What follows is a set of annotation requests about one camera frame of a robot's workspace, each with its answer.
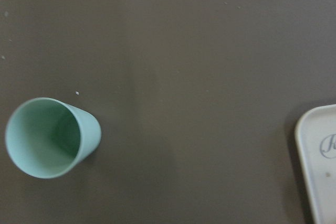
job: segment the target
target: plastic cup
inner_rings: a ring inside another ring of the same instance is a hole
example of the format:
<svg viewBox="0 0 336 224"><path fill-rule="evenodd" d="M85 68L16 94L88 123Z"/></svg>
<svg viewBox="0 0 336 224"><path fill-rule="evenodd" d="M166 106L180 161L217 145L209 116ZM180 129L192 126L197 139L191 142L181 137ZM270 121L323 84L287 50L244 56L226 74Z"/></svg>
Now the plastic cup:
<svg viewBox="0 0 336 224"><path fill-rule="evenodd" d="M96 149L100 138L100 125L93 115L52 98L20 105L5 134L14 164L38 178L67 173Z"/></svg>

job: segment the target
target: cup rim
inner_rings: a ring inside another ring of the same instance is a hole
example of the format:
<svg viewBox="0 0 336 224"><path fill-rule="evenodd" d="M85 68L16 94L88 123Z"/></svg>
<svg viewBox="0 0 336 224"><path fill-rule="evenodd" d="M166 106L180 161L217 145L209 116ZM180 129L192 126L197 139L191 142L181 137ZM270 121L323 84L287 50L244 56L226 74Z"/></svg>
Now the cup rim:
<svg viewBox="0 0 336 224"><path fill-rule="evenodd" d="M77 122L77 125L78 125L78 129L79 129L79 135L80 135L80 138L79 138L79 148L77 150L77 153L76 153L76 157L74 157L74 159L72 160L72 162L67 166L67 168L65 168L64 170L58 172L58 173L55 173L55 174L52 174L52 175L47 175L47 176L43 176L43 175L36 175L36 174L33 174L33 173L30 173L28 171L25 171L23 170L20 165L17 164L17 162L12 158L10 152L9 152L9 149L8 149L8 129L10 127L10 124L13 120L13 118L24 108L26 107L27 105L29 105L30 103L32 102L36 102L36 101L53 101L53 102L56 102L60 105L62 105L63 107L65 107L75 118L76 122ZM33 98L33 99L30 99L24 103L22 103L21 105L19 105L19 107L17 107L14 112L11 114L11 116L9 117L9 120L7 122L7 125L6 125L6 130L5 130L5 145L6 145L6 150L7 150L7 153L8 155L10 156L11 160L13 161L13 163L20 169L22 170L24 173L30 175L30 176L33 176L33 177L37 177L37 178L56 178L56 177L59 177L59 176L62 176L64 175L65 173L69 172L71 169L73 169L75 167L75 165L79 162L80 160L80 153L82 152L82 149L83 149L83 144L82 144L82 140L83 140L83 133L84 133L84 130L83 130L83 125L80 123L80 121L78 120L76 114L73 112L73 109L66 103L64 102L61 102L57 99L54 99L54 98L49 98L49 97L37 97L37 98Z"/></svg>

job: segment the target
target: table surface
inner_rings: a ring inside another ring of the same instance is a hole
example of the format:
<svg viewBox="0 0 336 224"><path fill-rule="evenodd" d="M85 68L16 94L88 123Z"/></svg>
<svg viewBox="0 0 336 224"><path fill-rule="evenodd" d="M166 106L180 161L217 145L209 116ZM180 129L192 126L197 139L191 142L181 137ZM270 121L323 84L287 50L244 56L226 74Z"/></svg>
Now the table surface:
<svg viewBox="0 0 336 224"><path fill-rule="evenodd" d="M334 0L1 0L0 223L311 223L293 128L336 103L335 12ZM102 127L56 179L5 150L10 114L35 97Z"/></svg>

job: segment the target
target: circular logo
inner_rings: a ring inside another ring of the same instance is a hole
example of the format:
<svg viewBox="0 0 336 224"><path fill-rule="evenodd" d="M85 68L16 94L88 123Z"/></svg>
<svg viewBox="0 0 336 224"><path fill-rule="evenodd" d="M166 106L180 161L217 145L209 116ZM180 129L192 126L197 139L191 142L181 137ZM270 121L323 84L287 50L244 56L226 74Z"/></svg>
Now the circular logo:
<svg viewBox="0 0 336 224"><path fill-rule="evenodd" d="M320 153L326 158L336 158L336 134L331 134L322 139Z"/></svg>

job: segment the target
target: logo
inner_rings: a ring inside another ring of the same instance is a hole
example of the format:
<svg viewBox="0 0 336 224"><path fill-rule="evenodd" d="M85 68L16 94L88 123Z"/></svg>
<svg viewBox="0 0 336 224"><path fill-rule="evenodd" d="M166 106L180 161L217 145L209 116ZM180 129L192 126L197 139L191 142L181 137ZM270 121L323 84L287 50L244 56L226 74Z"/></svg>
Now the logo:
<svg viewBox="0 0 336 224"><path fill-rule="evenodd" d="M326 136L321 141L320 153L326 158L336 158L336 134Z"/></svg>

